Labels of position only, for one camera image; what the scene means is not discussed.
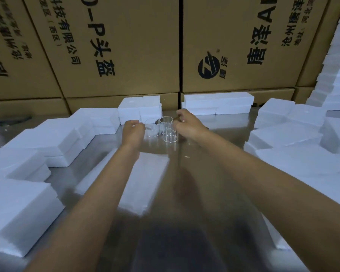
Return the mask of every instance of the person's right arm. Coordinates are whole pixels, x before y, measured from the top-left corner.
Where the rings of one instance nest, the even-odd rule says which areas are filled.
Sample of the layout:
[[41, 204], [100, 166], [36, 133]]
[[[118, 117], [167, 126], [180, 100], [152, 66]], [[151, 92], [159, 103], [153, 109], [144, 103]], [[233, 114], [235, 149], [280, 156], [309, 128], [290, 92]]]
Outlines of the person's right arm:
[[176, 130], [198, 142], [237, 181], [311, 271], [340, 271], [340, 205], [209, 131], [188, 110]]

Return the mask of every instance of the person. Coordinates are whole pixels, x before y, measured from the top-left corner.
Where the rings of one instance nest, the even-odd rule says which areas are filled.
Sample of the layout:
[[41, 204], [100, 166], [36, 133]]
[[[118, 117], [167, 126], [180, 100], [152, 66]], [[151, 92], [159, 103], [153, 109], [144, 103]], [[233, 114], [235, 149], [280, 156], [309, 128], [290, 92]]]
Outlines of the person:
[[[186, 109], [174, 128], [213, 156], [311, 271], [340, 271], [340, 205], [209, 131]], [[94, 271], [145, 127], [123, 127], [122, 145], [25, 272]]]

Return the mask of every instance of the person's left arm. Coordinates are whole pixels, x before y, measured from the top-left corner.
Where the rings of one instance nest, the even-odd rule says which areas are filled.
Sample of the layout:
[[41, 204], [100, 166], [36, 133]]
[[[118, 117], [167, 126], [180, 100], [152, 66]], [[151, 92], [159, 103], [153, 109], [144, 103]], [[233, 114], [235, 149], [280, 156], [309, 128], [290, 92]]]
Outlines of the person's left arm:
[[144, 133], [138, 120], [125, 123], [120, 148], [25, 272], [95, 270]]

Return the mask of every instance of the person's left hand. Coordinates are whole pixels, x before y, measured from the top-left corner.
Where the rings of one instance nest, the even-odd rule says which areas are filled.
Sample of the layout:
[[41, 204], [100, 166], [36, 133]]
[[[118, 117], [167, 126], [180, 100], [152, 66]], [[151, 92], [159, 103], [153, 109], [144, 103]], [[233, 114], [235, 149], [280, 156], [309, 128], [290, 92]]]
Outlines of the person's left hand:
[[125, 122], [122, 131], [122, 146], [129, 146], [133, 150], [139, 151], [145, 136], [145, 125], [138, 120]]

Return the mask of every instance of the clear glass cup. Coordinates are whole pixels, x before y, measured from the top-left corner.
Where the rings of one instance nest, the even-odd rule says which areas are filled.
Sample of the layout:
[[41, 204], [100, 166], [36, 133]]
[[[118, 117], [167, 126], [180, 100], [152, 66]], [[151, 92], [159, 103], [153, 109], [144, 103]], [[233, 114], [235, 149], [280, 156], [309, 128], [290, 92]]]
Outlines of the clear glass cup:
[[159, 119], [159, 126], [160, 126], [160, 133], [164, 134], [165, 132], [165, 125], [170, 123], [172, 124], [173, 118], [171, 116], [163, 116]]
[[163, 139], [165, 142], [168, 142], [168, 143], [173, 143], [178, 140], [178, 133], [177, 131], [175, 131], [172, 123], [164, 124]]
[[150, 118], [145, 121], [145, 136], [156, 137], [160, 134], [159, 121], [155, 118]]

